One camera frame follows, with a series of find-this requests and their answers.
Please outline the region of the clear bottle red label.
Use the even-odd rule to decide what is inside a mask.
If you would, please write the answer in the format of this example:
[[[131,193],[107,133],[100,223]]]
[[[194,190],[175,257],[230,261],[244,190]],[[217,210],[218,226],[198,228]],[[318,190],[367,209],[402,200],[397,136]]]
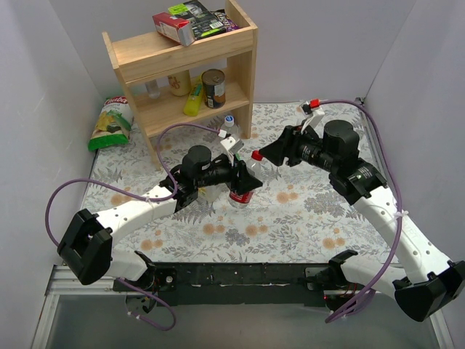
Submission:
[[[258,180],[262,179],[262,159],[263,156],[259,151],[253,151],[251,158],[246,162],[248,172]],[[254,190],[242,195],[230,191],[228,200],[233,207],[243,209],[249,204],[253,194]]]

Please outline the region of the red bottle cap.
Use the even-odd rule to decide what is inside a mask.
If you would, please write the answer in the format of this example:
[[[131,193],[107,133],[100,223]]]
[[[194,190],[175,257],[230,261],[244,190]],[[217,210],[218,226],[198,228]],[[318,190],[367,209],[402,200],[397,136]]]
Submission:
[[[253,151],[251,157],[257,161],[261,161],[263,159],[263,155],[261,155],[259,151]]]

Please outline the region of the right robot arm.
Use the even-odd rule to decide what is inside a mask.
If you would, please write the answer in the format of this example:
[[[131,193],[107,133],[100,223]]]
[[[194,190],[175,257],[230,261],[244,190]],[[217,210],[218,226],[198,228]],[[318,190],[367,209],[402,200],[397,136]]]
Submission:
[[[287,126],[260,154],[279,167],[301,162],[328,172],[333,189],[364,216],[395,253],[399,267],[376,266],[353,250],[328,262],[310,282],[345,289],[361,284],[394,299],[411,319],[422,322],[464,289],[464,262],[452,261],[398,207],[386,179],[359,157],[359,135],[347,121],[329,121],[318,136],[311,127]]]

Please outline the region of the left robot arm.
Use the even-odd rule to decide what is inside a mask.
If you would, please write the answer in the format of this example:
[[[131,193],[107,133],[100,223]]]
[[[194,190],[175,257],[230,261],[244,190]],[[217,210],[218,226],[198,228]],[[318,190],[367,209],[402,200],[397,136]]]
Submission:
[[[244,194],[260,188],[262,181],[245,161],[230,160],[225,154],[212,158],[206,146],[195,145],[182,163],[141,199],[98,213],[88,209],[75,213],[57,253],[83,285],[111,276],[125,278],[140,291],[148,290],[155,281],[150,259],[141,252],[120,252],[117,243],[149,222],[193,203],[199,188],[219,184]]]

